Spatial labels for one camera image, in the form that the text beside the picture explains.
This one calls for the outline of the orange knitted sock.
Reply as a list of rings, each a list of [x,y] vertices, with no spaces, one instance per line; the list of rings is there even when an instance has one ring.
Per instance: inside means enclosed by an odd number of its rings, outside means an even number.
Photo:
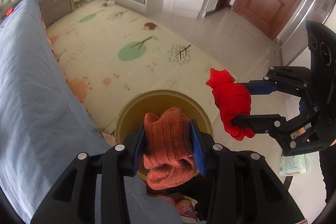
[[[146,182],[153,190],[180,186],[197,172],[190,141],[189,119],[179,108],[166,110],[160,117],[147,113],[144,119]]]

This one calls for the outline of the blue bed sheet mattress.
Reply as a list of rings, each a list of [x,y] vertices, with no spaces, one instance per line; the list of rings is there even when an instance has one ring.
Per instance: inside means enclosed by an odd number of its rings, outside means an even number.
[[[25,223],[80,153],[110,145],[67,85],[37,0],[21,0],[1,21],[1,190]],[[176,208],[124,178],[130,223],[181,223]]]

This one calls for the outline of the red cloth pile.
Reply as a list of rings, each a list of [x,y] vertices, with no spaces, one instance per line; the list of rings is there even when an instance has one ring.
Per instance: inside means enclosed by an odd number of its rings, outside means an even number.
[[[227,70],[217,71],[214,68],[210,69],[210,78],[206,85],[212,89],[224,130],[238,141],[242,141],[245,137],[254,137],[255,133],[250,128],[232,124],[232,120],[237,116],[251,113],[252,100],[247,88],[237,84]]]

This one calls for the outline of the small orange object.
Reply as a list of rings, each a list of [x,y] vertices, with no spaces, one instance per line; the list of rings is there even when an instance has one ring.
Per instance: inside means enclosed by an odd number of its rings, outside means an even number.
[[[11,14],[13,13],[13,11],[14,11],[14,8],[13,8],[13,7],[10,8],[10,9],[8,9],[8,11],[6,12],[6,16],[11,15]]]

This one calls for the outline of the grey bedside table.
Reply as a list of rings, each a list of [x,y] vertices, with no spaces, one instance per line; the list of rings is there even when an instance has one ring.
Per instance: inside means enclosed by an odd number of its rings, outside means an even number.
[[[41,8],[46,27],[73,11],[71,0],[37,0]]]

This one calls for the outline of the wet wipes pack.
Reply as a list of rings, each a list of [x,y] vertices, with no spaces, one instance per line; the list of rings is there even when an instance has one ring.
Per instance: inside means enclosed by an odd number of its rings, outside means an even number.
[[[281,155],[279,175],[289,177],[306,174],[309,163],[309,154],[295,156]]]

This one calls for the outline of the cartoon floor mat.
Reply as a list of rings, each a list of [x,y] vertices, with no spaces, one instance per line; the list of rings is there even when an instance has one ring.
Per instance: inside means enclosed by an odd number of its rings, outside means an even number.
[[[214,121],[206,85],[215,59],[167,28],[127,8],[87,3],[47,28],[68,85],[97,127],[113,132],[122,109],[152,90],[180,92]]]

